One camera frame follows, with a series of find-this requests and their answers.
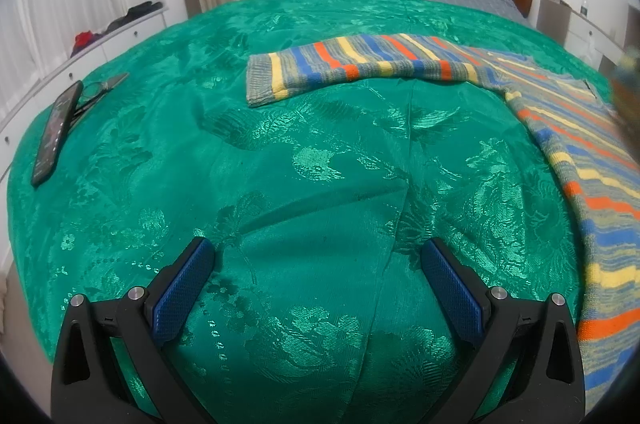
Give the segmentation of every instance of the green satin fabric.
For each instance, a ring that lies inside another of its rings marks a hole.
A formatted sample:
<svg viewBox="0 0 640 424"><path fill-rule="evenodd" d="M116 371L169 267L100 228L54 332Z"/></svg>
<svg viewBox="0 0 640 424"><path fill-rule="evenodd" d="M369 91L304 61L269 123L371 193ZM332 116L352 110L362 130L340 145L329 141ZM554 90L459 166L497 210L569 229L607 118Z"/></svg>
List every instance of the green satin fabric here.
<svg viewBox="0 0 640 424"><path fill-rule="evenodd" d="M246 105L250 54L397 32L531 55L606 93L545 36L420 0L242 0L169 28L87 78L130 72L36 191L46 113L16 153L10 237L48 356L74 293L145 285L194 235L218 246L219 273L166 351L222 424L417 422L466 357L419 267L430 236L514 296L563 293L576 317L574 219L502 98L380 79Z"/></svg>

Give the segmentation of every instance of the striped sweater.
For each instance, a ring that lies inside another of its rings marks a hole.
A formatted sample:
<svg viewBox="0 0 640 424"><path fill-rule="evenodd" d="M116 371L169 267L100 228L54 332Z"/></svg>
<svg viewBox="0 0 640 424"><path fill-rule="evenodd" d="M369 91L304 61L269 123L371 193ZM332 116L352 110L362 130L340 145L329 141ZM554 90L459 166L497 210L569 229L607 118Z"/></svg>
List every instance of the striped sweater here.
<svg viewBox="0 0 640 424"><path fill-rule="evenodd" d="M640 172L585 81L524 56L419 35L339 37L252 56L250 106L364 78L470 81L495 90L545 153L580 224L586 290L578 323L587 409L640 340Z"/></svg>

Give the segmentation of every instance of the metal screw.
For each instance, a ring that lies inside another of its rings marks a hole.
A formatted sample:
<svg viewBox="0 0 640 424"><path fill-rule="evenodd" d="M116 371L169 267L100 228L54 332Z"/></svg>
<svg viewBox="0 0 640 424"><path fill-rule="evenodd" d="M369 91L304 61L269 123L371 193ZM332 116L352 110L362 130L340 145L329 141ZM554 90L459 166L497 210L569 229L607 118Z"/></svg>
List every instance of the metal screw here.
<svg viewBox="0 0 640 424"><path fill-rule="evenodd" d="M76 294L71 298L71 306L79 307L84 302L84 296L82 294Z"/></svg>
<svg viewBox="0 0 640 424"><path fill-rule="evenodd" d="M562 294L558 294L557 292L551 295L551 301L561 307L565 303L564 296Z"/></svg>
<svg viewBox="0 0 640 424"><path fill-rule="evenodd" d="M129 299L133 299L133 300L140 299L144 295L145 295L144 287L132 287L129 289L129 292L127 292L127 296L129 297Z"/></svg>
<svg viewBox="0 0 640 424"><path fill-rule="evenodd" d="M502 287L491 287L491 296L496 299L505 299L507 297L507 291Z"/></svg>

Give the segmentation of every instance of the green bedspread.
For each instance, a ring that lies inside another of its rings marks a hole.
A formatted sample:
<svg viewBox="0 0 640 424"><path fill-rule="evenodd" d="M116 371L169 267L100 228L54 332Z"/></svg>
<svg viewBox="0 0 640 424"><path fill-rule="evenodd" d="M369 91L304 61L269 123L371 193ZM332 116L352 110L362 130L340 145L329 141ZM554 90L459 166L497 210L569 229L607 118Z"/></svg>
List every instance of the green bedspread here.
<svg viewBox="0 0 640 424"><path fill-rule="evenodd" d="M395 32L527 54L607 94L546 36L420 0L242 0L169 28L86 79L130 72L36 191L46 113L16 153L10 237L49 357L74 293L147 284L194 234L220 272L166 349L220 423L417 422L465 356L419 268L430 236L514 296L564 293L575 316L573 217L500 97L389 79L246 105L250 54Z"/></svg>

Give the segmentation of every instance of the black phone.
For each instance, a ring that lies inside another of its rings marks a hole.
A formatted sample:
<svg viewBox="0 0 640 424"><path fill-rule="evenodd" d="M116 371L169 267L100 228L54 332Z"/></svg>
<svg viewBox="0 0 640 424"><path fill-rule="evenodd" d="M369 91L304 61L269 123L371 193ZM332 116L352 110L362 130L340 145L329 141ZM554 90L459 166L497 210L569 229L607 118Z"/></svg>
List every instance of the black phone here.
<svg viewBox="0 0 640 424"><path fill-rule="evenodd" d="M81 94L82 81L76 81L53 103L33 165L31 185L34 188L46 181L55 170Z"/></svg>

